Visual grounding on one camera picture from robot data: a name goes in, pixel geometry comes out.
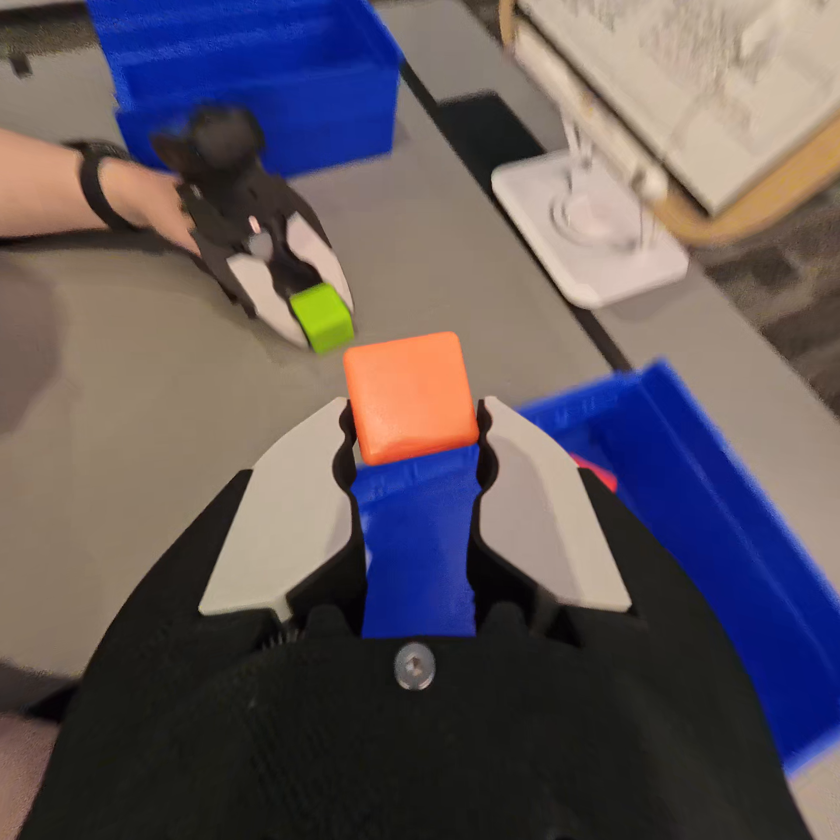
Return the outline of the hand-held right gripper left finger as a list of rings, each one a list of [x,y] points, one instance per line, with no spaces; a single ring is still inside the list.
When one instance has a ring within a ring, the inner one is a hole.
[[[366,555],[352,492],[356,434],[337,397],[281,436],[255,462],[198,609],[203,616],[268,611],[303,628],[336,606],[361,634]]]

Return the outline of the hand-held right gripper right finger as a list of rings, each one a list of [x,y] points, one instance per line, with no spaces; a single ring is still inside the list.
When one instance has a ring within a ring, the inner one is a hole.
[[[502,400],[478,405],[479,455],[467,544],[476,635],[516,608],[531,634],[573,638],[574,616],[621,622],[633,603],[588,493],[615,497],[551,436]]]

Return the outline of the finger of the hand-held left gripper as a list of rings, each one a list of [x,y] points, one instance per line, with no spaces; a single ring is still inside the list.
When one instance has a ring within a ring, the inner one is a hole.
[[[275,289],[270,268],[262,259],[236,254],[227,267],[238,282],[258,320],[282,339],[300,349],[310,349],[308,337],[286,301]]]
[[[315,227],[300,213],[287,220],[287,246],[299,260],[315,269],[320,281],[330,285],[354,314],[354,300],[350,284],[333,248]]]

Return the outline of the green cube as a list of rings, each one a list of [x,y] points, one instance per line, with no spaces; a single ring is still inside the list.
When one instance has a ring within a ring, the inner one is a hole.
[[[354,339],[348,305],[328,283],[320,282],[289,299],[290,309],[316,354],[328,354]]]

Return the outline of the red cube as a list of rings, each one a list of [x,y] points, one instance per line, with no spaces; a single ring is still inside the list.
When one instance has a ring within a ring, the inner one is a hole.
[[[608,469],[605,469],[605,468],[601,467],[600,465],[592,463],[591,461],[587,460],[586,458],[580,457],[577,454],[569,453],[569,455],[579,469],[588,469],[613,494],[617,493],[618,480],[617,480],[616,476],[613,474],[613,472],[611,472]]]

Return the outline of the blue plastic bin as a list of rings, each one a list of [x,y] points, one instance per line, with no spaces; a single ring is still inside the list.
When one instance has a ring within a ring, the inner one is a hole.
[[[838,743],[838,594],[677,373],[664,361],[518,412],[605,469],[735,644],[784,769]],[[476,446],[361,466],[353,493],[368,552],[363,635],[468,636]]]
[[[392,152],[403,53],[365,1],[89,1],[128,152],[198,106],[251,111],[286,178]]]

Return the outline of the orange cube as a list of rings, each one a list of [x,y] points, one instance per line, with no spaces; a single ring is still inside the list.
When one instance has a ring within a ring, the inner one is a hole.
[[[456,333],[356,346],[345,351],[343,369],[366,465],[477,443],[476,409]]]

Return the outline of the person's left forearm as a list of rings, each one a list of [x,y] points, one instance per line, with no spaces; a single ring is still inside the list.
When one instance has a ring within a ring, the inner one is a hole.
[[[81,154],[1,130],[1,238],[65,234],[97,226],[80,184]]]

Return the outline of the person's left hand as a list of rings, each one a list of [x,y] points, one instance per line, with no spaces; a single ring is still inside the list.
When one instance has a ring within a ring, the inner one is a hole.
[[[100,184],[112,210],[131,225],[150,229],[172,245],[198,257],[195,224],[184,209],[172,175],[126,161],[109,161]]]

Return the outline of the instruction board on white stand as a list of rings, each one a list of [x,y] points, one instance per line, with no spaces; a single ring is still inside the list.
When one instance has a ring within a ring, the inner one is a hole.
[[[501,43],[515,61],[512,54],[513,26],[519,18],[524,18],[528,22],[519,9],[519,4],[520,2],[498,3]],[[581,74],[572,65],[570,66],[583,83],[594,92]],[[595,92],[594,94],[612,110],[598,94]],[[759,183],[748,189],[732,205],[717,215],[709,215],[669,174],[661,160],[655,157],[653,152],[625,125],[624,121],[617,115],[616,117],[664,170],[668,179],[667,193],[665,198],[654,202],[654,218],[686,245],[700,247],[729,245],[761,233],[790,215],[822,189],[831,185],[838,177],[837,114],[827,126],[797,152],[782,161]]]

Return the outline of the printed instruction board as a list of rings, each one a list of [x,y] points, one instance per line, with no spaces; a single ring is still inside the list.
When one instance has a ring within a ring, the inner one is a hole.
[[[838,1],[519,9],[709,215],[838,114]]]

